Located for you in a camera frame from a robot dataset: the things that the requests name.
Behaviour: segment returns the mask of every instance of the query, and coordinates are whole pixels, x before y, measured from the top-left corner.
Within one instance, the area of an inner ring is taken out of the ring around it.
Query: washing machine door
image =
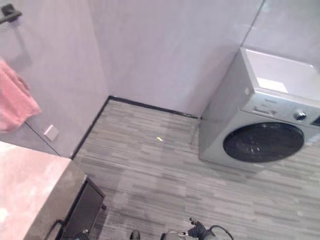
[[[249,163],[266,163],[289,157],[304,144],[304,133],[296,126],[266,122],[241,127],[223,141],[232,158]]]

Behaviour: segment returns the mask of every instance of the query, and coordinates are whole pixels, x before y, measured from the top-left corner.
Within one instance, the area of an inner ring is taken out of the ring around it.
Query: floor
[[[190,228],[189,217],[219,224],[238,240],[320,239],[319,144],[248,176],[198,159],[198,139],[190,148],[195,121],[107,104],[74,159],[106,194],[99,240],[127,240],[133,229],[142,240],[159,240]]]

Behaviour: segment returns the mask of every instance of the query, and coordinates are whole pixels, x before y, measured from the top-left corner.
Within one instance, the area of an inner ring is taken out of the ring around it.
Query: gray wall
[[[320,1],[266,0],[251,28],[262,2],[13,1],[23,16],[0,25],[0,56],[31,86],[41,137],[24,125],[0,140],[69,157],[108,95],[199,115],[244,40],[320,68]]]
[[[0,25],[0,56],[29,84],[42,109],[27,123],[60,155],[69,157],[109,95],[88,2],[16,0],[13,4],[23,15],[13,24]],[[59,130],[53,142],[43,135],[51,124]],[[26,134],[32,141],[21,142],[19,136]],[[26,128],[0,140],[33,149],[43,144]]]
[[[90,11],[111,94],[199,115],[261,0],[95,0]]]
[[[320,69],[320,0],[266,0],[244,45]]]

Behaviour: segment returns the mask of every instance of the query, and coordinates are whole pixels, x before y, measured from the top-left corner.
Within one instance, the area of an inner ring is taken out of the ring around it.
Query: electrical outlet
[[[56,129],[55,126],[50,125],[50,126],[47,128],[47,130],[44,131],[43,134],[44,134],[51,142],[53,142],[53,141],[57,138],[58,133],[59,133],[58,129]]]

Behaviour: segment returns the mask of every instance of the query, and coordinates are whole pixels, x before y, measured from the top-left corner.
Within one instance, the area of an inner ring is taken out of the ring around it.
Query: baseboard
[[[104,111],[106,105],[108,104],[109,100],[110,100],[111,96],[108,96],[108,98],[106,99],[106,101],[104,102],[104,104],[102,105],[101,109],[99,110],[98,114],[95,116],[92,124],[90,125],[90,127],[88,128],[88,130],[85,132],[85,134],[83,135],[83,137],[81,138],[81,141],[79,142],[79,144],[76,146],[75,150],[73,151],[72,155],[71,155],[71,159],[73,160],[75,158],[75,156],[77,155],[77,153],[79,152],[80,148],[82,147],[82,145],[84,144],[85,140],[87,139],[89,133],[91,132],[92,128],[94,127],[94,125],[96,124],[98,118],[100,117],[100,115],[102,114],[102,112]]]
[[[198,118],[197,116],[189,114],[189,113],[184,113],[184,112],[175,111],[175,110],[171,110],[171,109],[167,109],[167,108],[153,106],[153,105],[141,103],[141,102],[138,102],[138,101],[132,101],[132,100],[128,100],[128,99],[117,97],[117,96],[110,96],[109,98],[110,98],[110,100],[113,100],[113,101],[122,102],[122,103],[126,103],[126,104],[131,104],[131,105],[135,105],[135,106],[139,106],[139,107],[143,107],[143,108],[147,108],[147,109],[154,109],[154,110],[158,110],[158,111],[161,111],[161,112],[181,115],[181,116],[185,116],[185,117],[192,118],[192,119],[197,119]]]
[[[158,106],[144,104],[144,103],[141,103],[141,102],[132,101],[132,100],[128,100],[128,99],[125,99],[125,98],[121,98],[121,97],[111,96],[110,95],[110,96],[108,96],[108,98],[104,102],[104,104],[101,107],[101,109],[99,110],[98,114],[95,116],[95,118],[94,118],[92,124],[90,125],[90,127],[88,128],[88,130],[83,135],[81,141],[79,142],[79,144],[76,146],[75,150],[73,151],[73,153],[72,153],[72,155],[70,157],[72,160],[75,158],[75,156],[79,152],[80,148],[84,144],[84,142],[87,139],[89,133],[91,132],[92,128],[96,124],[98,118],[100,117],[100,115],[102,114],[102,112],[104,111],[106,105],[108,104],[108,102],[110,100],[117,101],[117,102],[122,102],[122,103],[126,103],[126,104],[131,104],[131,105],[135,105],[135,106],[139,106],[139,107],[143,107],[143,108],[147,108],[147,109],[154,109],[154,110],[158,110],[158,111],[161,111],[161,112],[176,114],[176,115],[184,116],[184,117],[187,117],[187,118],[192,118],[192,119],[197,119],[198,118],[197,116],[189,114],[189,113],[184,113],[184,112],[175,111],[175,110],[171,110],[171,109],[166,109],[166,108],[162,108],[162,107],[158,107]]]

